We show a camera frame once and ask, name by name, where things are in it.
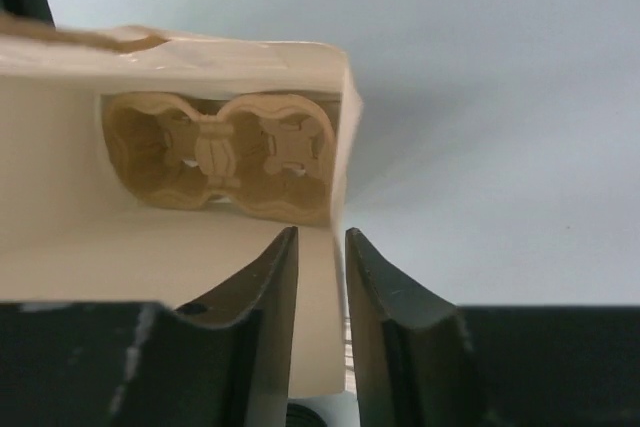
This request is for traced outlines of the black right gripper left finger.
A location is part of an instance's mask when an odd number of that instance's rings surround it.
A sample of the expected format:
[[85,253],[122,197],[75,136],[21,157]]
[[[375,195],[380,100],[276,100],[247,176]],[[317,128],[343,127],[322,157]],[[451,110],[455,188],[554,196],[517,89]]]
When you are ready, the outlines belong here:
[[298,286],[298,229],[286,227],[247,266],[176,312],[224,343],[217,426],[285,424]]

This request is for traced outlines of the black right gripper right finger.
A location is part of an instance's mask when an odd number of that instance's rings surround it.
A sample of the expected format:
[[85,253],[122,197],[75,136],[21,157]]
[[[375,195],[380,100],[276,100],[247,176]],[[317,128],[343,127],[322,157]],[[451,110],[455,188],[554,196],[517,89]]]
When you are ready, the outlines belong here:
[[475,366],[456,307],[394,266],[358,229],[345,236],[360,422],[472,426]]

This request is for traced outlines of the brown pulp two-cup carrier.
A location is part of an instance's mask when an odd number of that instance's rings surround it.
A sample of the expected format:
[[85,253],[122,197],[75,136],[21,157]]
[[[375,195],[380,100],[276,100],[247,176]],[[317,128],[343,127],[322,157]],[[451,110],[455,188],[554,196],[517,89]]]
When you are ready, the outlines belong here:
[[257,218],[329,222],[336,134],[304,96],[254,93],[221,103],[122,93],[105,103],[102,128],[117,177],[147,205],[197,210],[228,199]]

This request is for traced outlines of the cream paper takeout bag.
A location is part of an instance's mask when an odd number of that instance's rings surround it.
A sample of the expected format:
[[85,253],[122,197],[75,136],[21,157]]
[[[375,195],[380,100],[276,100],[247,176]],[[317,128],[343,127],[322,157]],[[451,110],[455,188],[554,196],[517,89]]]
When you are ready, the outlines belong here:
[[1,18],[1,295],[175,307],[299,229],[290,393],[345,385],[347,55]]

